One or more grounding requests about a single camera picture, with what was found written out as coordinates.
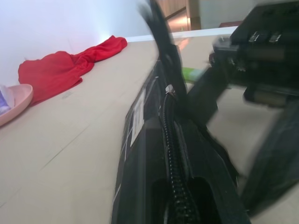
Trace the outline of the pink bowl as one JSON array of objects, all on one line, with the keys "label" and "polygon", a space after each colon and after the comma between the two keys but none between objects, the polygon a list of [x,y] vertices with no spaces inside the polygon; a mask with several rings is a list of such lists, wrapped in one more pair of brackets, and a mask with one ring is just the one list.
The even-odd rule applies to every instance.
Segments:
[{"label": "pink bowl", "polygon": [[0,115],[0,126],[20,115],[29,106],[33,98],[33,87],[29,84],[20,84],[6,88],[13,97],[14,107]]}]

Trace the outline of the green highlighter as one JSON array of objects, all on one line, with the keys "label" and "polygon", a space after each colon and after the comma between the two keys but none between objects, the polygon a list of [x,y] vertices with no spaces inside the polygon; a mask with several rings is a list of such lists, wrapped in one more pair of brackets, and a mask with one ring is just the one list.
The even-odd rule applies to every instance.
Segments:
[{"label": "green highlighter", "polygon": [[195,83],[204,73],[204,70],[194,69],[183,67],[182,68],[182,75],[187,83]]}]

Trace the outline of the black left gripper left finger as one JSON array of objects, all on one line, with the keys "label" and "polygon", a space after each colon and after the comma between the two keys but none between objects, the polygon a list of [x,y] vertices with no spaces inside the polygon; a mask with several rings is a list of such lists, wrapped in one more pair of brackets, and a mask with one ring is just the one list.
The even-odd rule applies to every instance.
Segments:
[{"label": "black left gripper left finger", "polygon": [[164,224],[169,195],[162,125],[153,117],[121,152],[111,224]]}]

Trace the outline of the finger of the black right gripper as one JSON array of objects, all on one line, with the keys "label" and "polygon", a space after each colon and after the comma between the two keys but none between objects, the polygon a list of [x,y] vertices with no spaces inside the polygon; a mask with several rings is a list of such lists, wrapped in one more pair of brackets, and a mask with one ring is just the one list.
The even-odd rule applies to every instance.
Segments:
[{"label": "finger of the black right gripper", "polygon": [[241,193],[249,216],[277,202],[299,183],[299,101],[287,105],[259,149]]},{"label": "finger of the black right gripper", "polygon": [[206,69],[188,92],[188,112],[194,122],[206,127],[217,112],[217,99],[228,86],[227,73],[223,68]]}]

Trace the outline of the brown wooden door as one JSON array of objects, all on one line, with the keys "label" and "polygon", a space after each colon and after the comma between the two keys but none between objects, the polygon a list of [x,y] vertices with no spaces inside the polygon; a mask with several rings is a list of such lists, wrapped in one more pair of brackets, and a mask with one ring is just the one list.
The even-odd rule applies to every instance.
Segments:
[{"label": "brown wooden door", "polygon": [[157,0],[171,32],[201,29],[200,0]]}]

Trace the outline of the red cloth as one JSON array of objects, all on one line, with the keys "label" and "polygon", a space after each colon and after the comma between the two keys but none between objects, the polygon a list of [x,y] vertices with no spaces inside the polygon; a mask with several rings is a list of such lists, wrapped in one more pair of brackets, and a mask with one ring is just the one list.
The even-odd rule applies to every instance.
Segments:
[{"label": "red cloth", "polygon": [[125,38],[111,36],[77,54],[58,51],[42,59],[26,60],[18,69],[19,83],[33,87],[30,105],[37,105],[80,84],[81,76],[90,72],[95,63],[120,53],[127,44]]}]

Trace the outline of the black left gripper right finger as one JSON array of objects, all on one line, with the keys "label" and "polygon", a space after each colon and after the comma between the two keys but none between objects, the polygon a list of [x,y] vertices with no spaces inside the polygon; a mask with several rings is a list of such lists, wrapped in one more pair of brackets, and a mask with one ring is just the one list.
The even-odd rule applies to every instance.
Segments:
[{"label": "black left gripper right finger", "polygon": [[223,159],[191,121],[180,124],[201,224],[251,224]]}]

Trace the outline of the purple and white wrapper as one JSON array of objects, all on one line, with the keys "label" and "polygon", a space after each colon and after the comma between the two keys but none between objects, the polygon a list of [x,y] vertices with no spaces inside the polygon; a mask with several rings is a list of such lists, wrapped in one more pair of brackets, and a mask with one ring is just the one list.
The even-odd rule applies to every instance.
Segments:
[{"label": "purple and white wrapper", "polygon": [[8,112],[15,106],[13,91],[0,84],[0,115]]}]

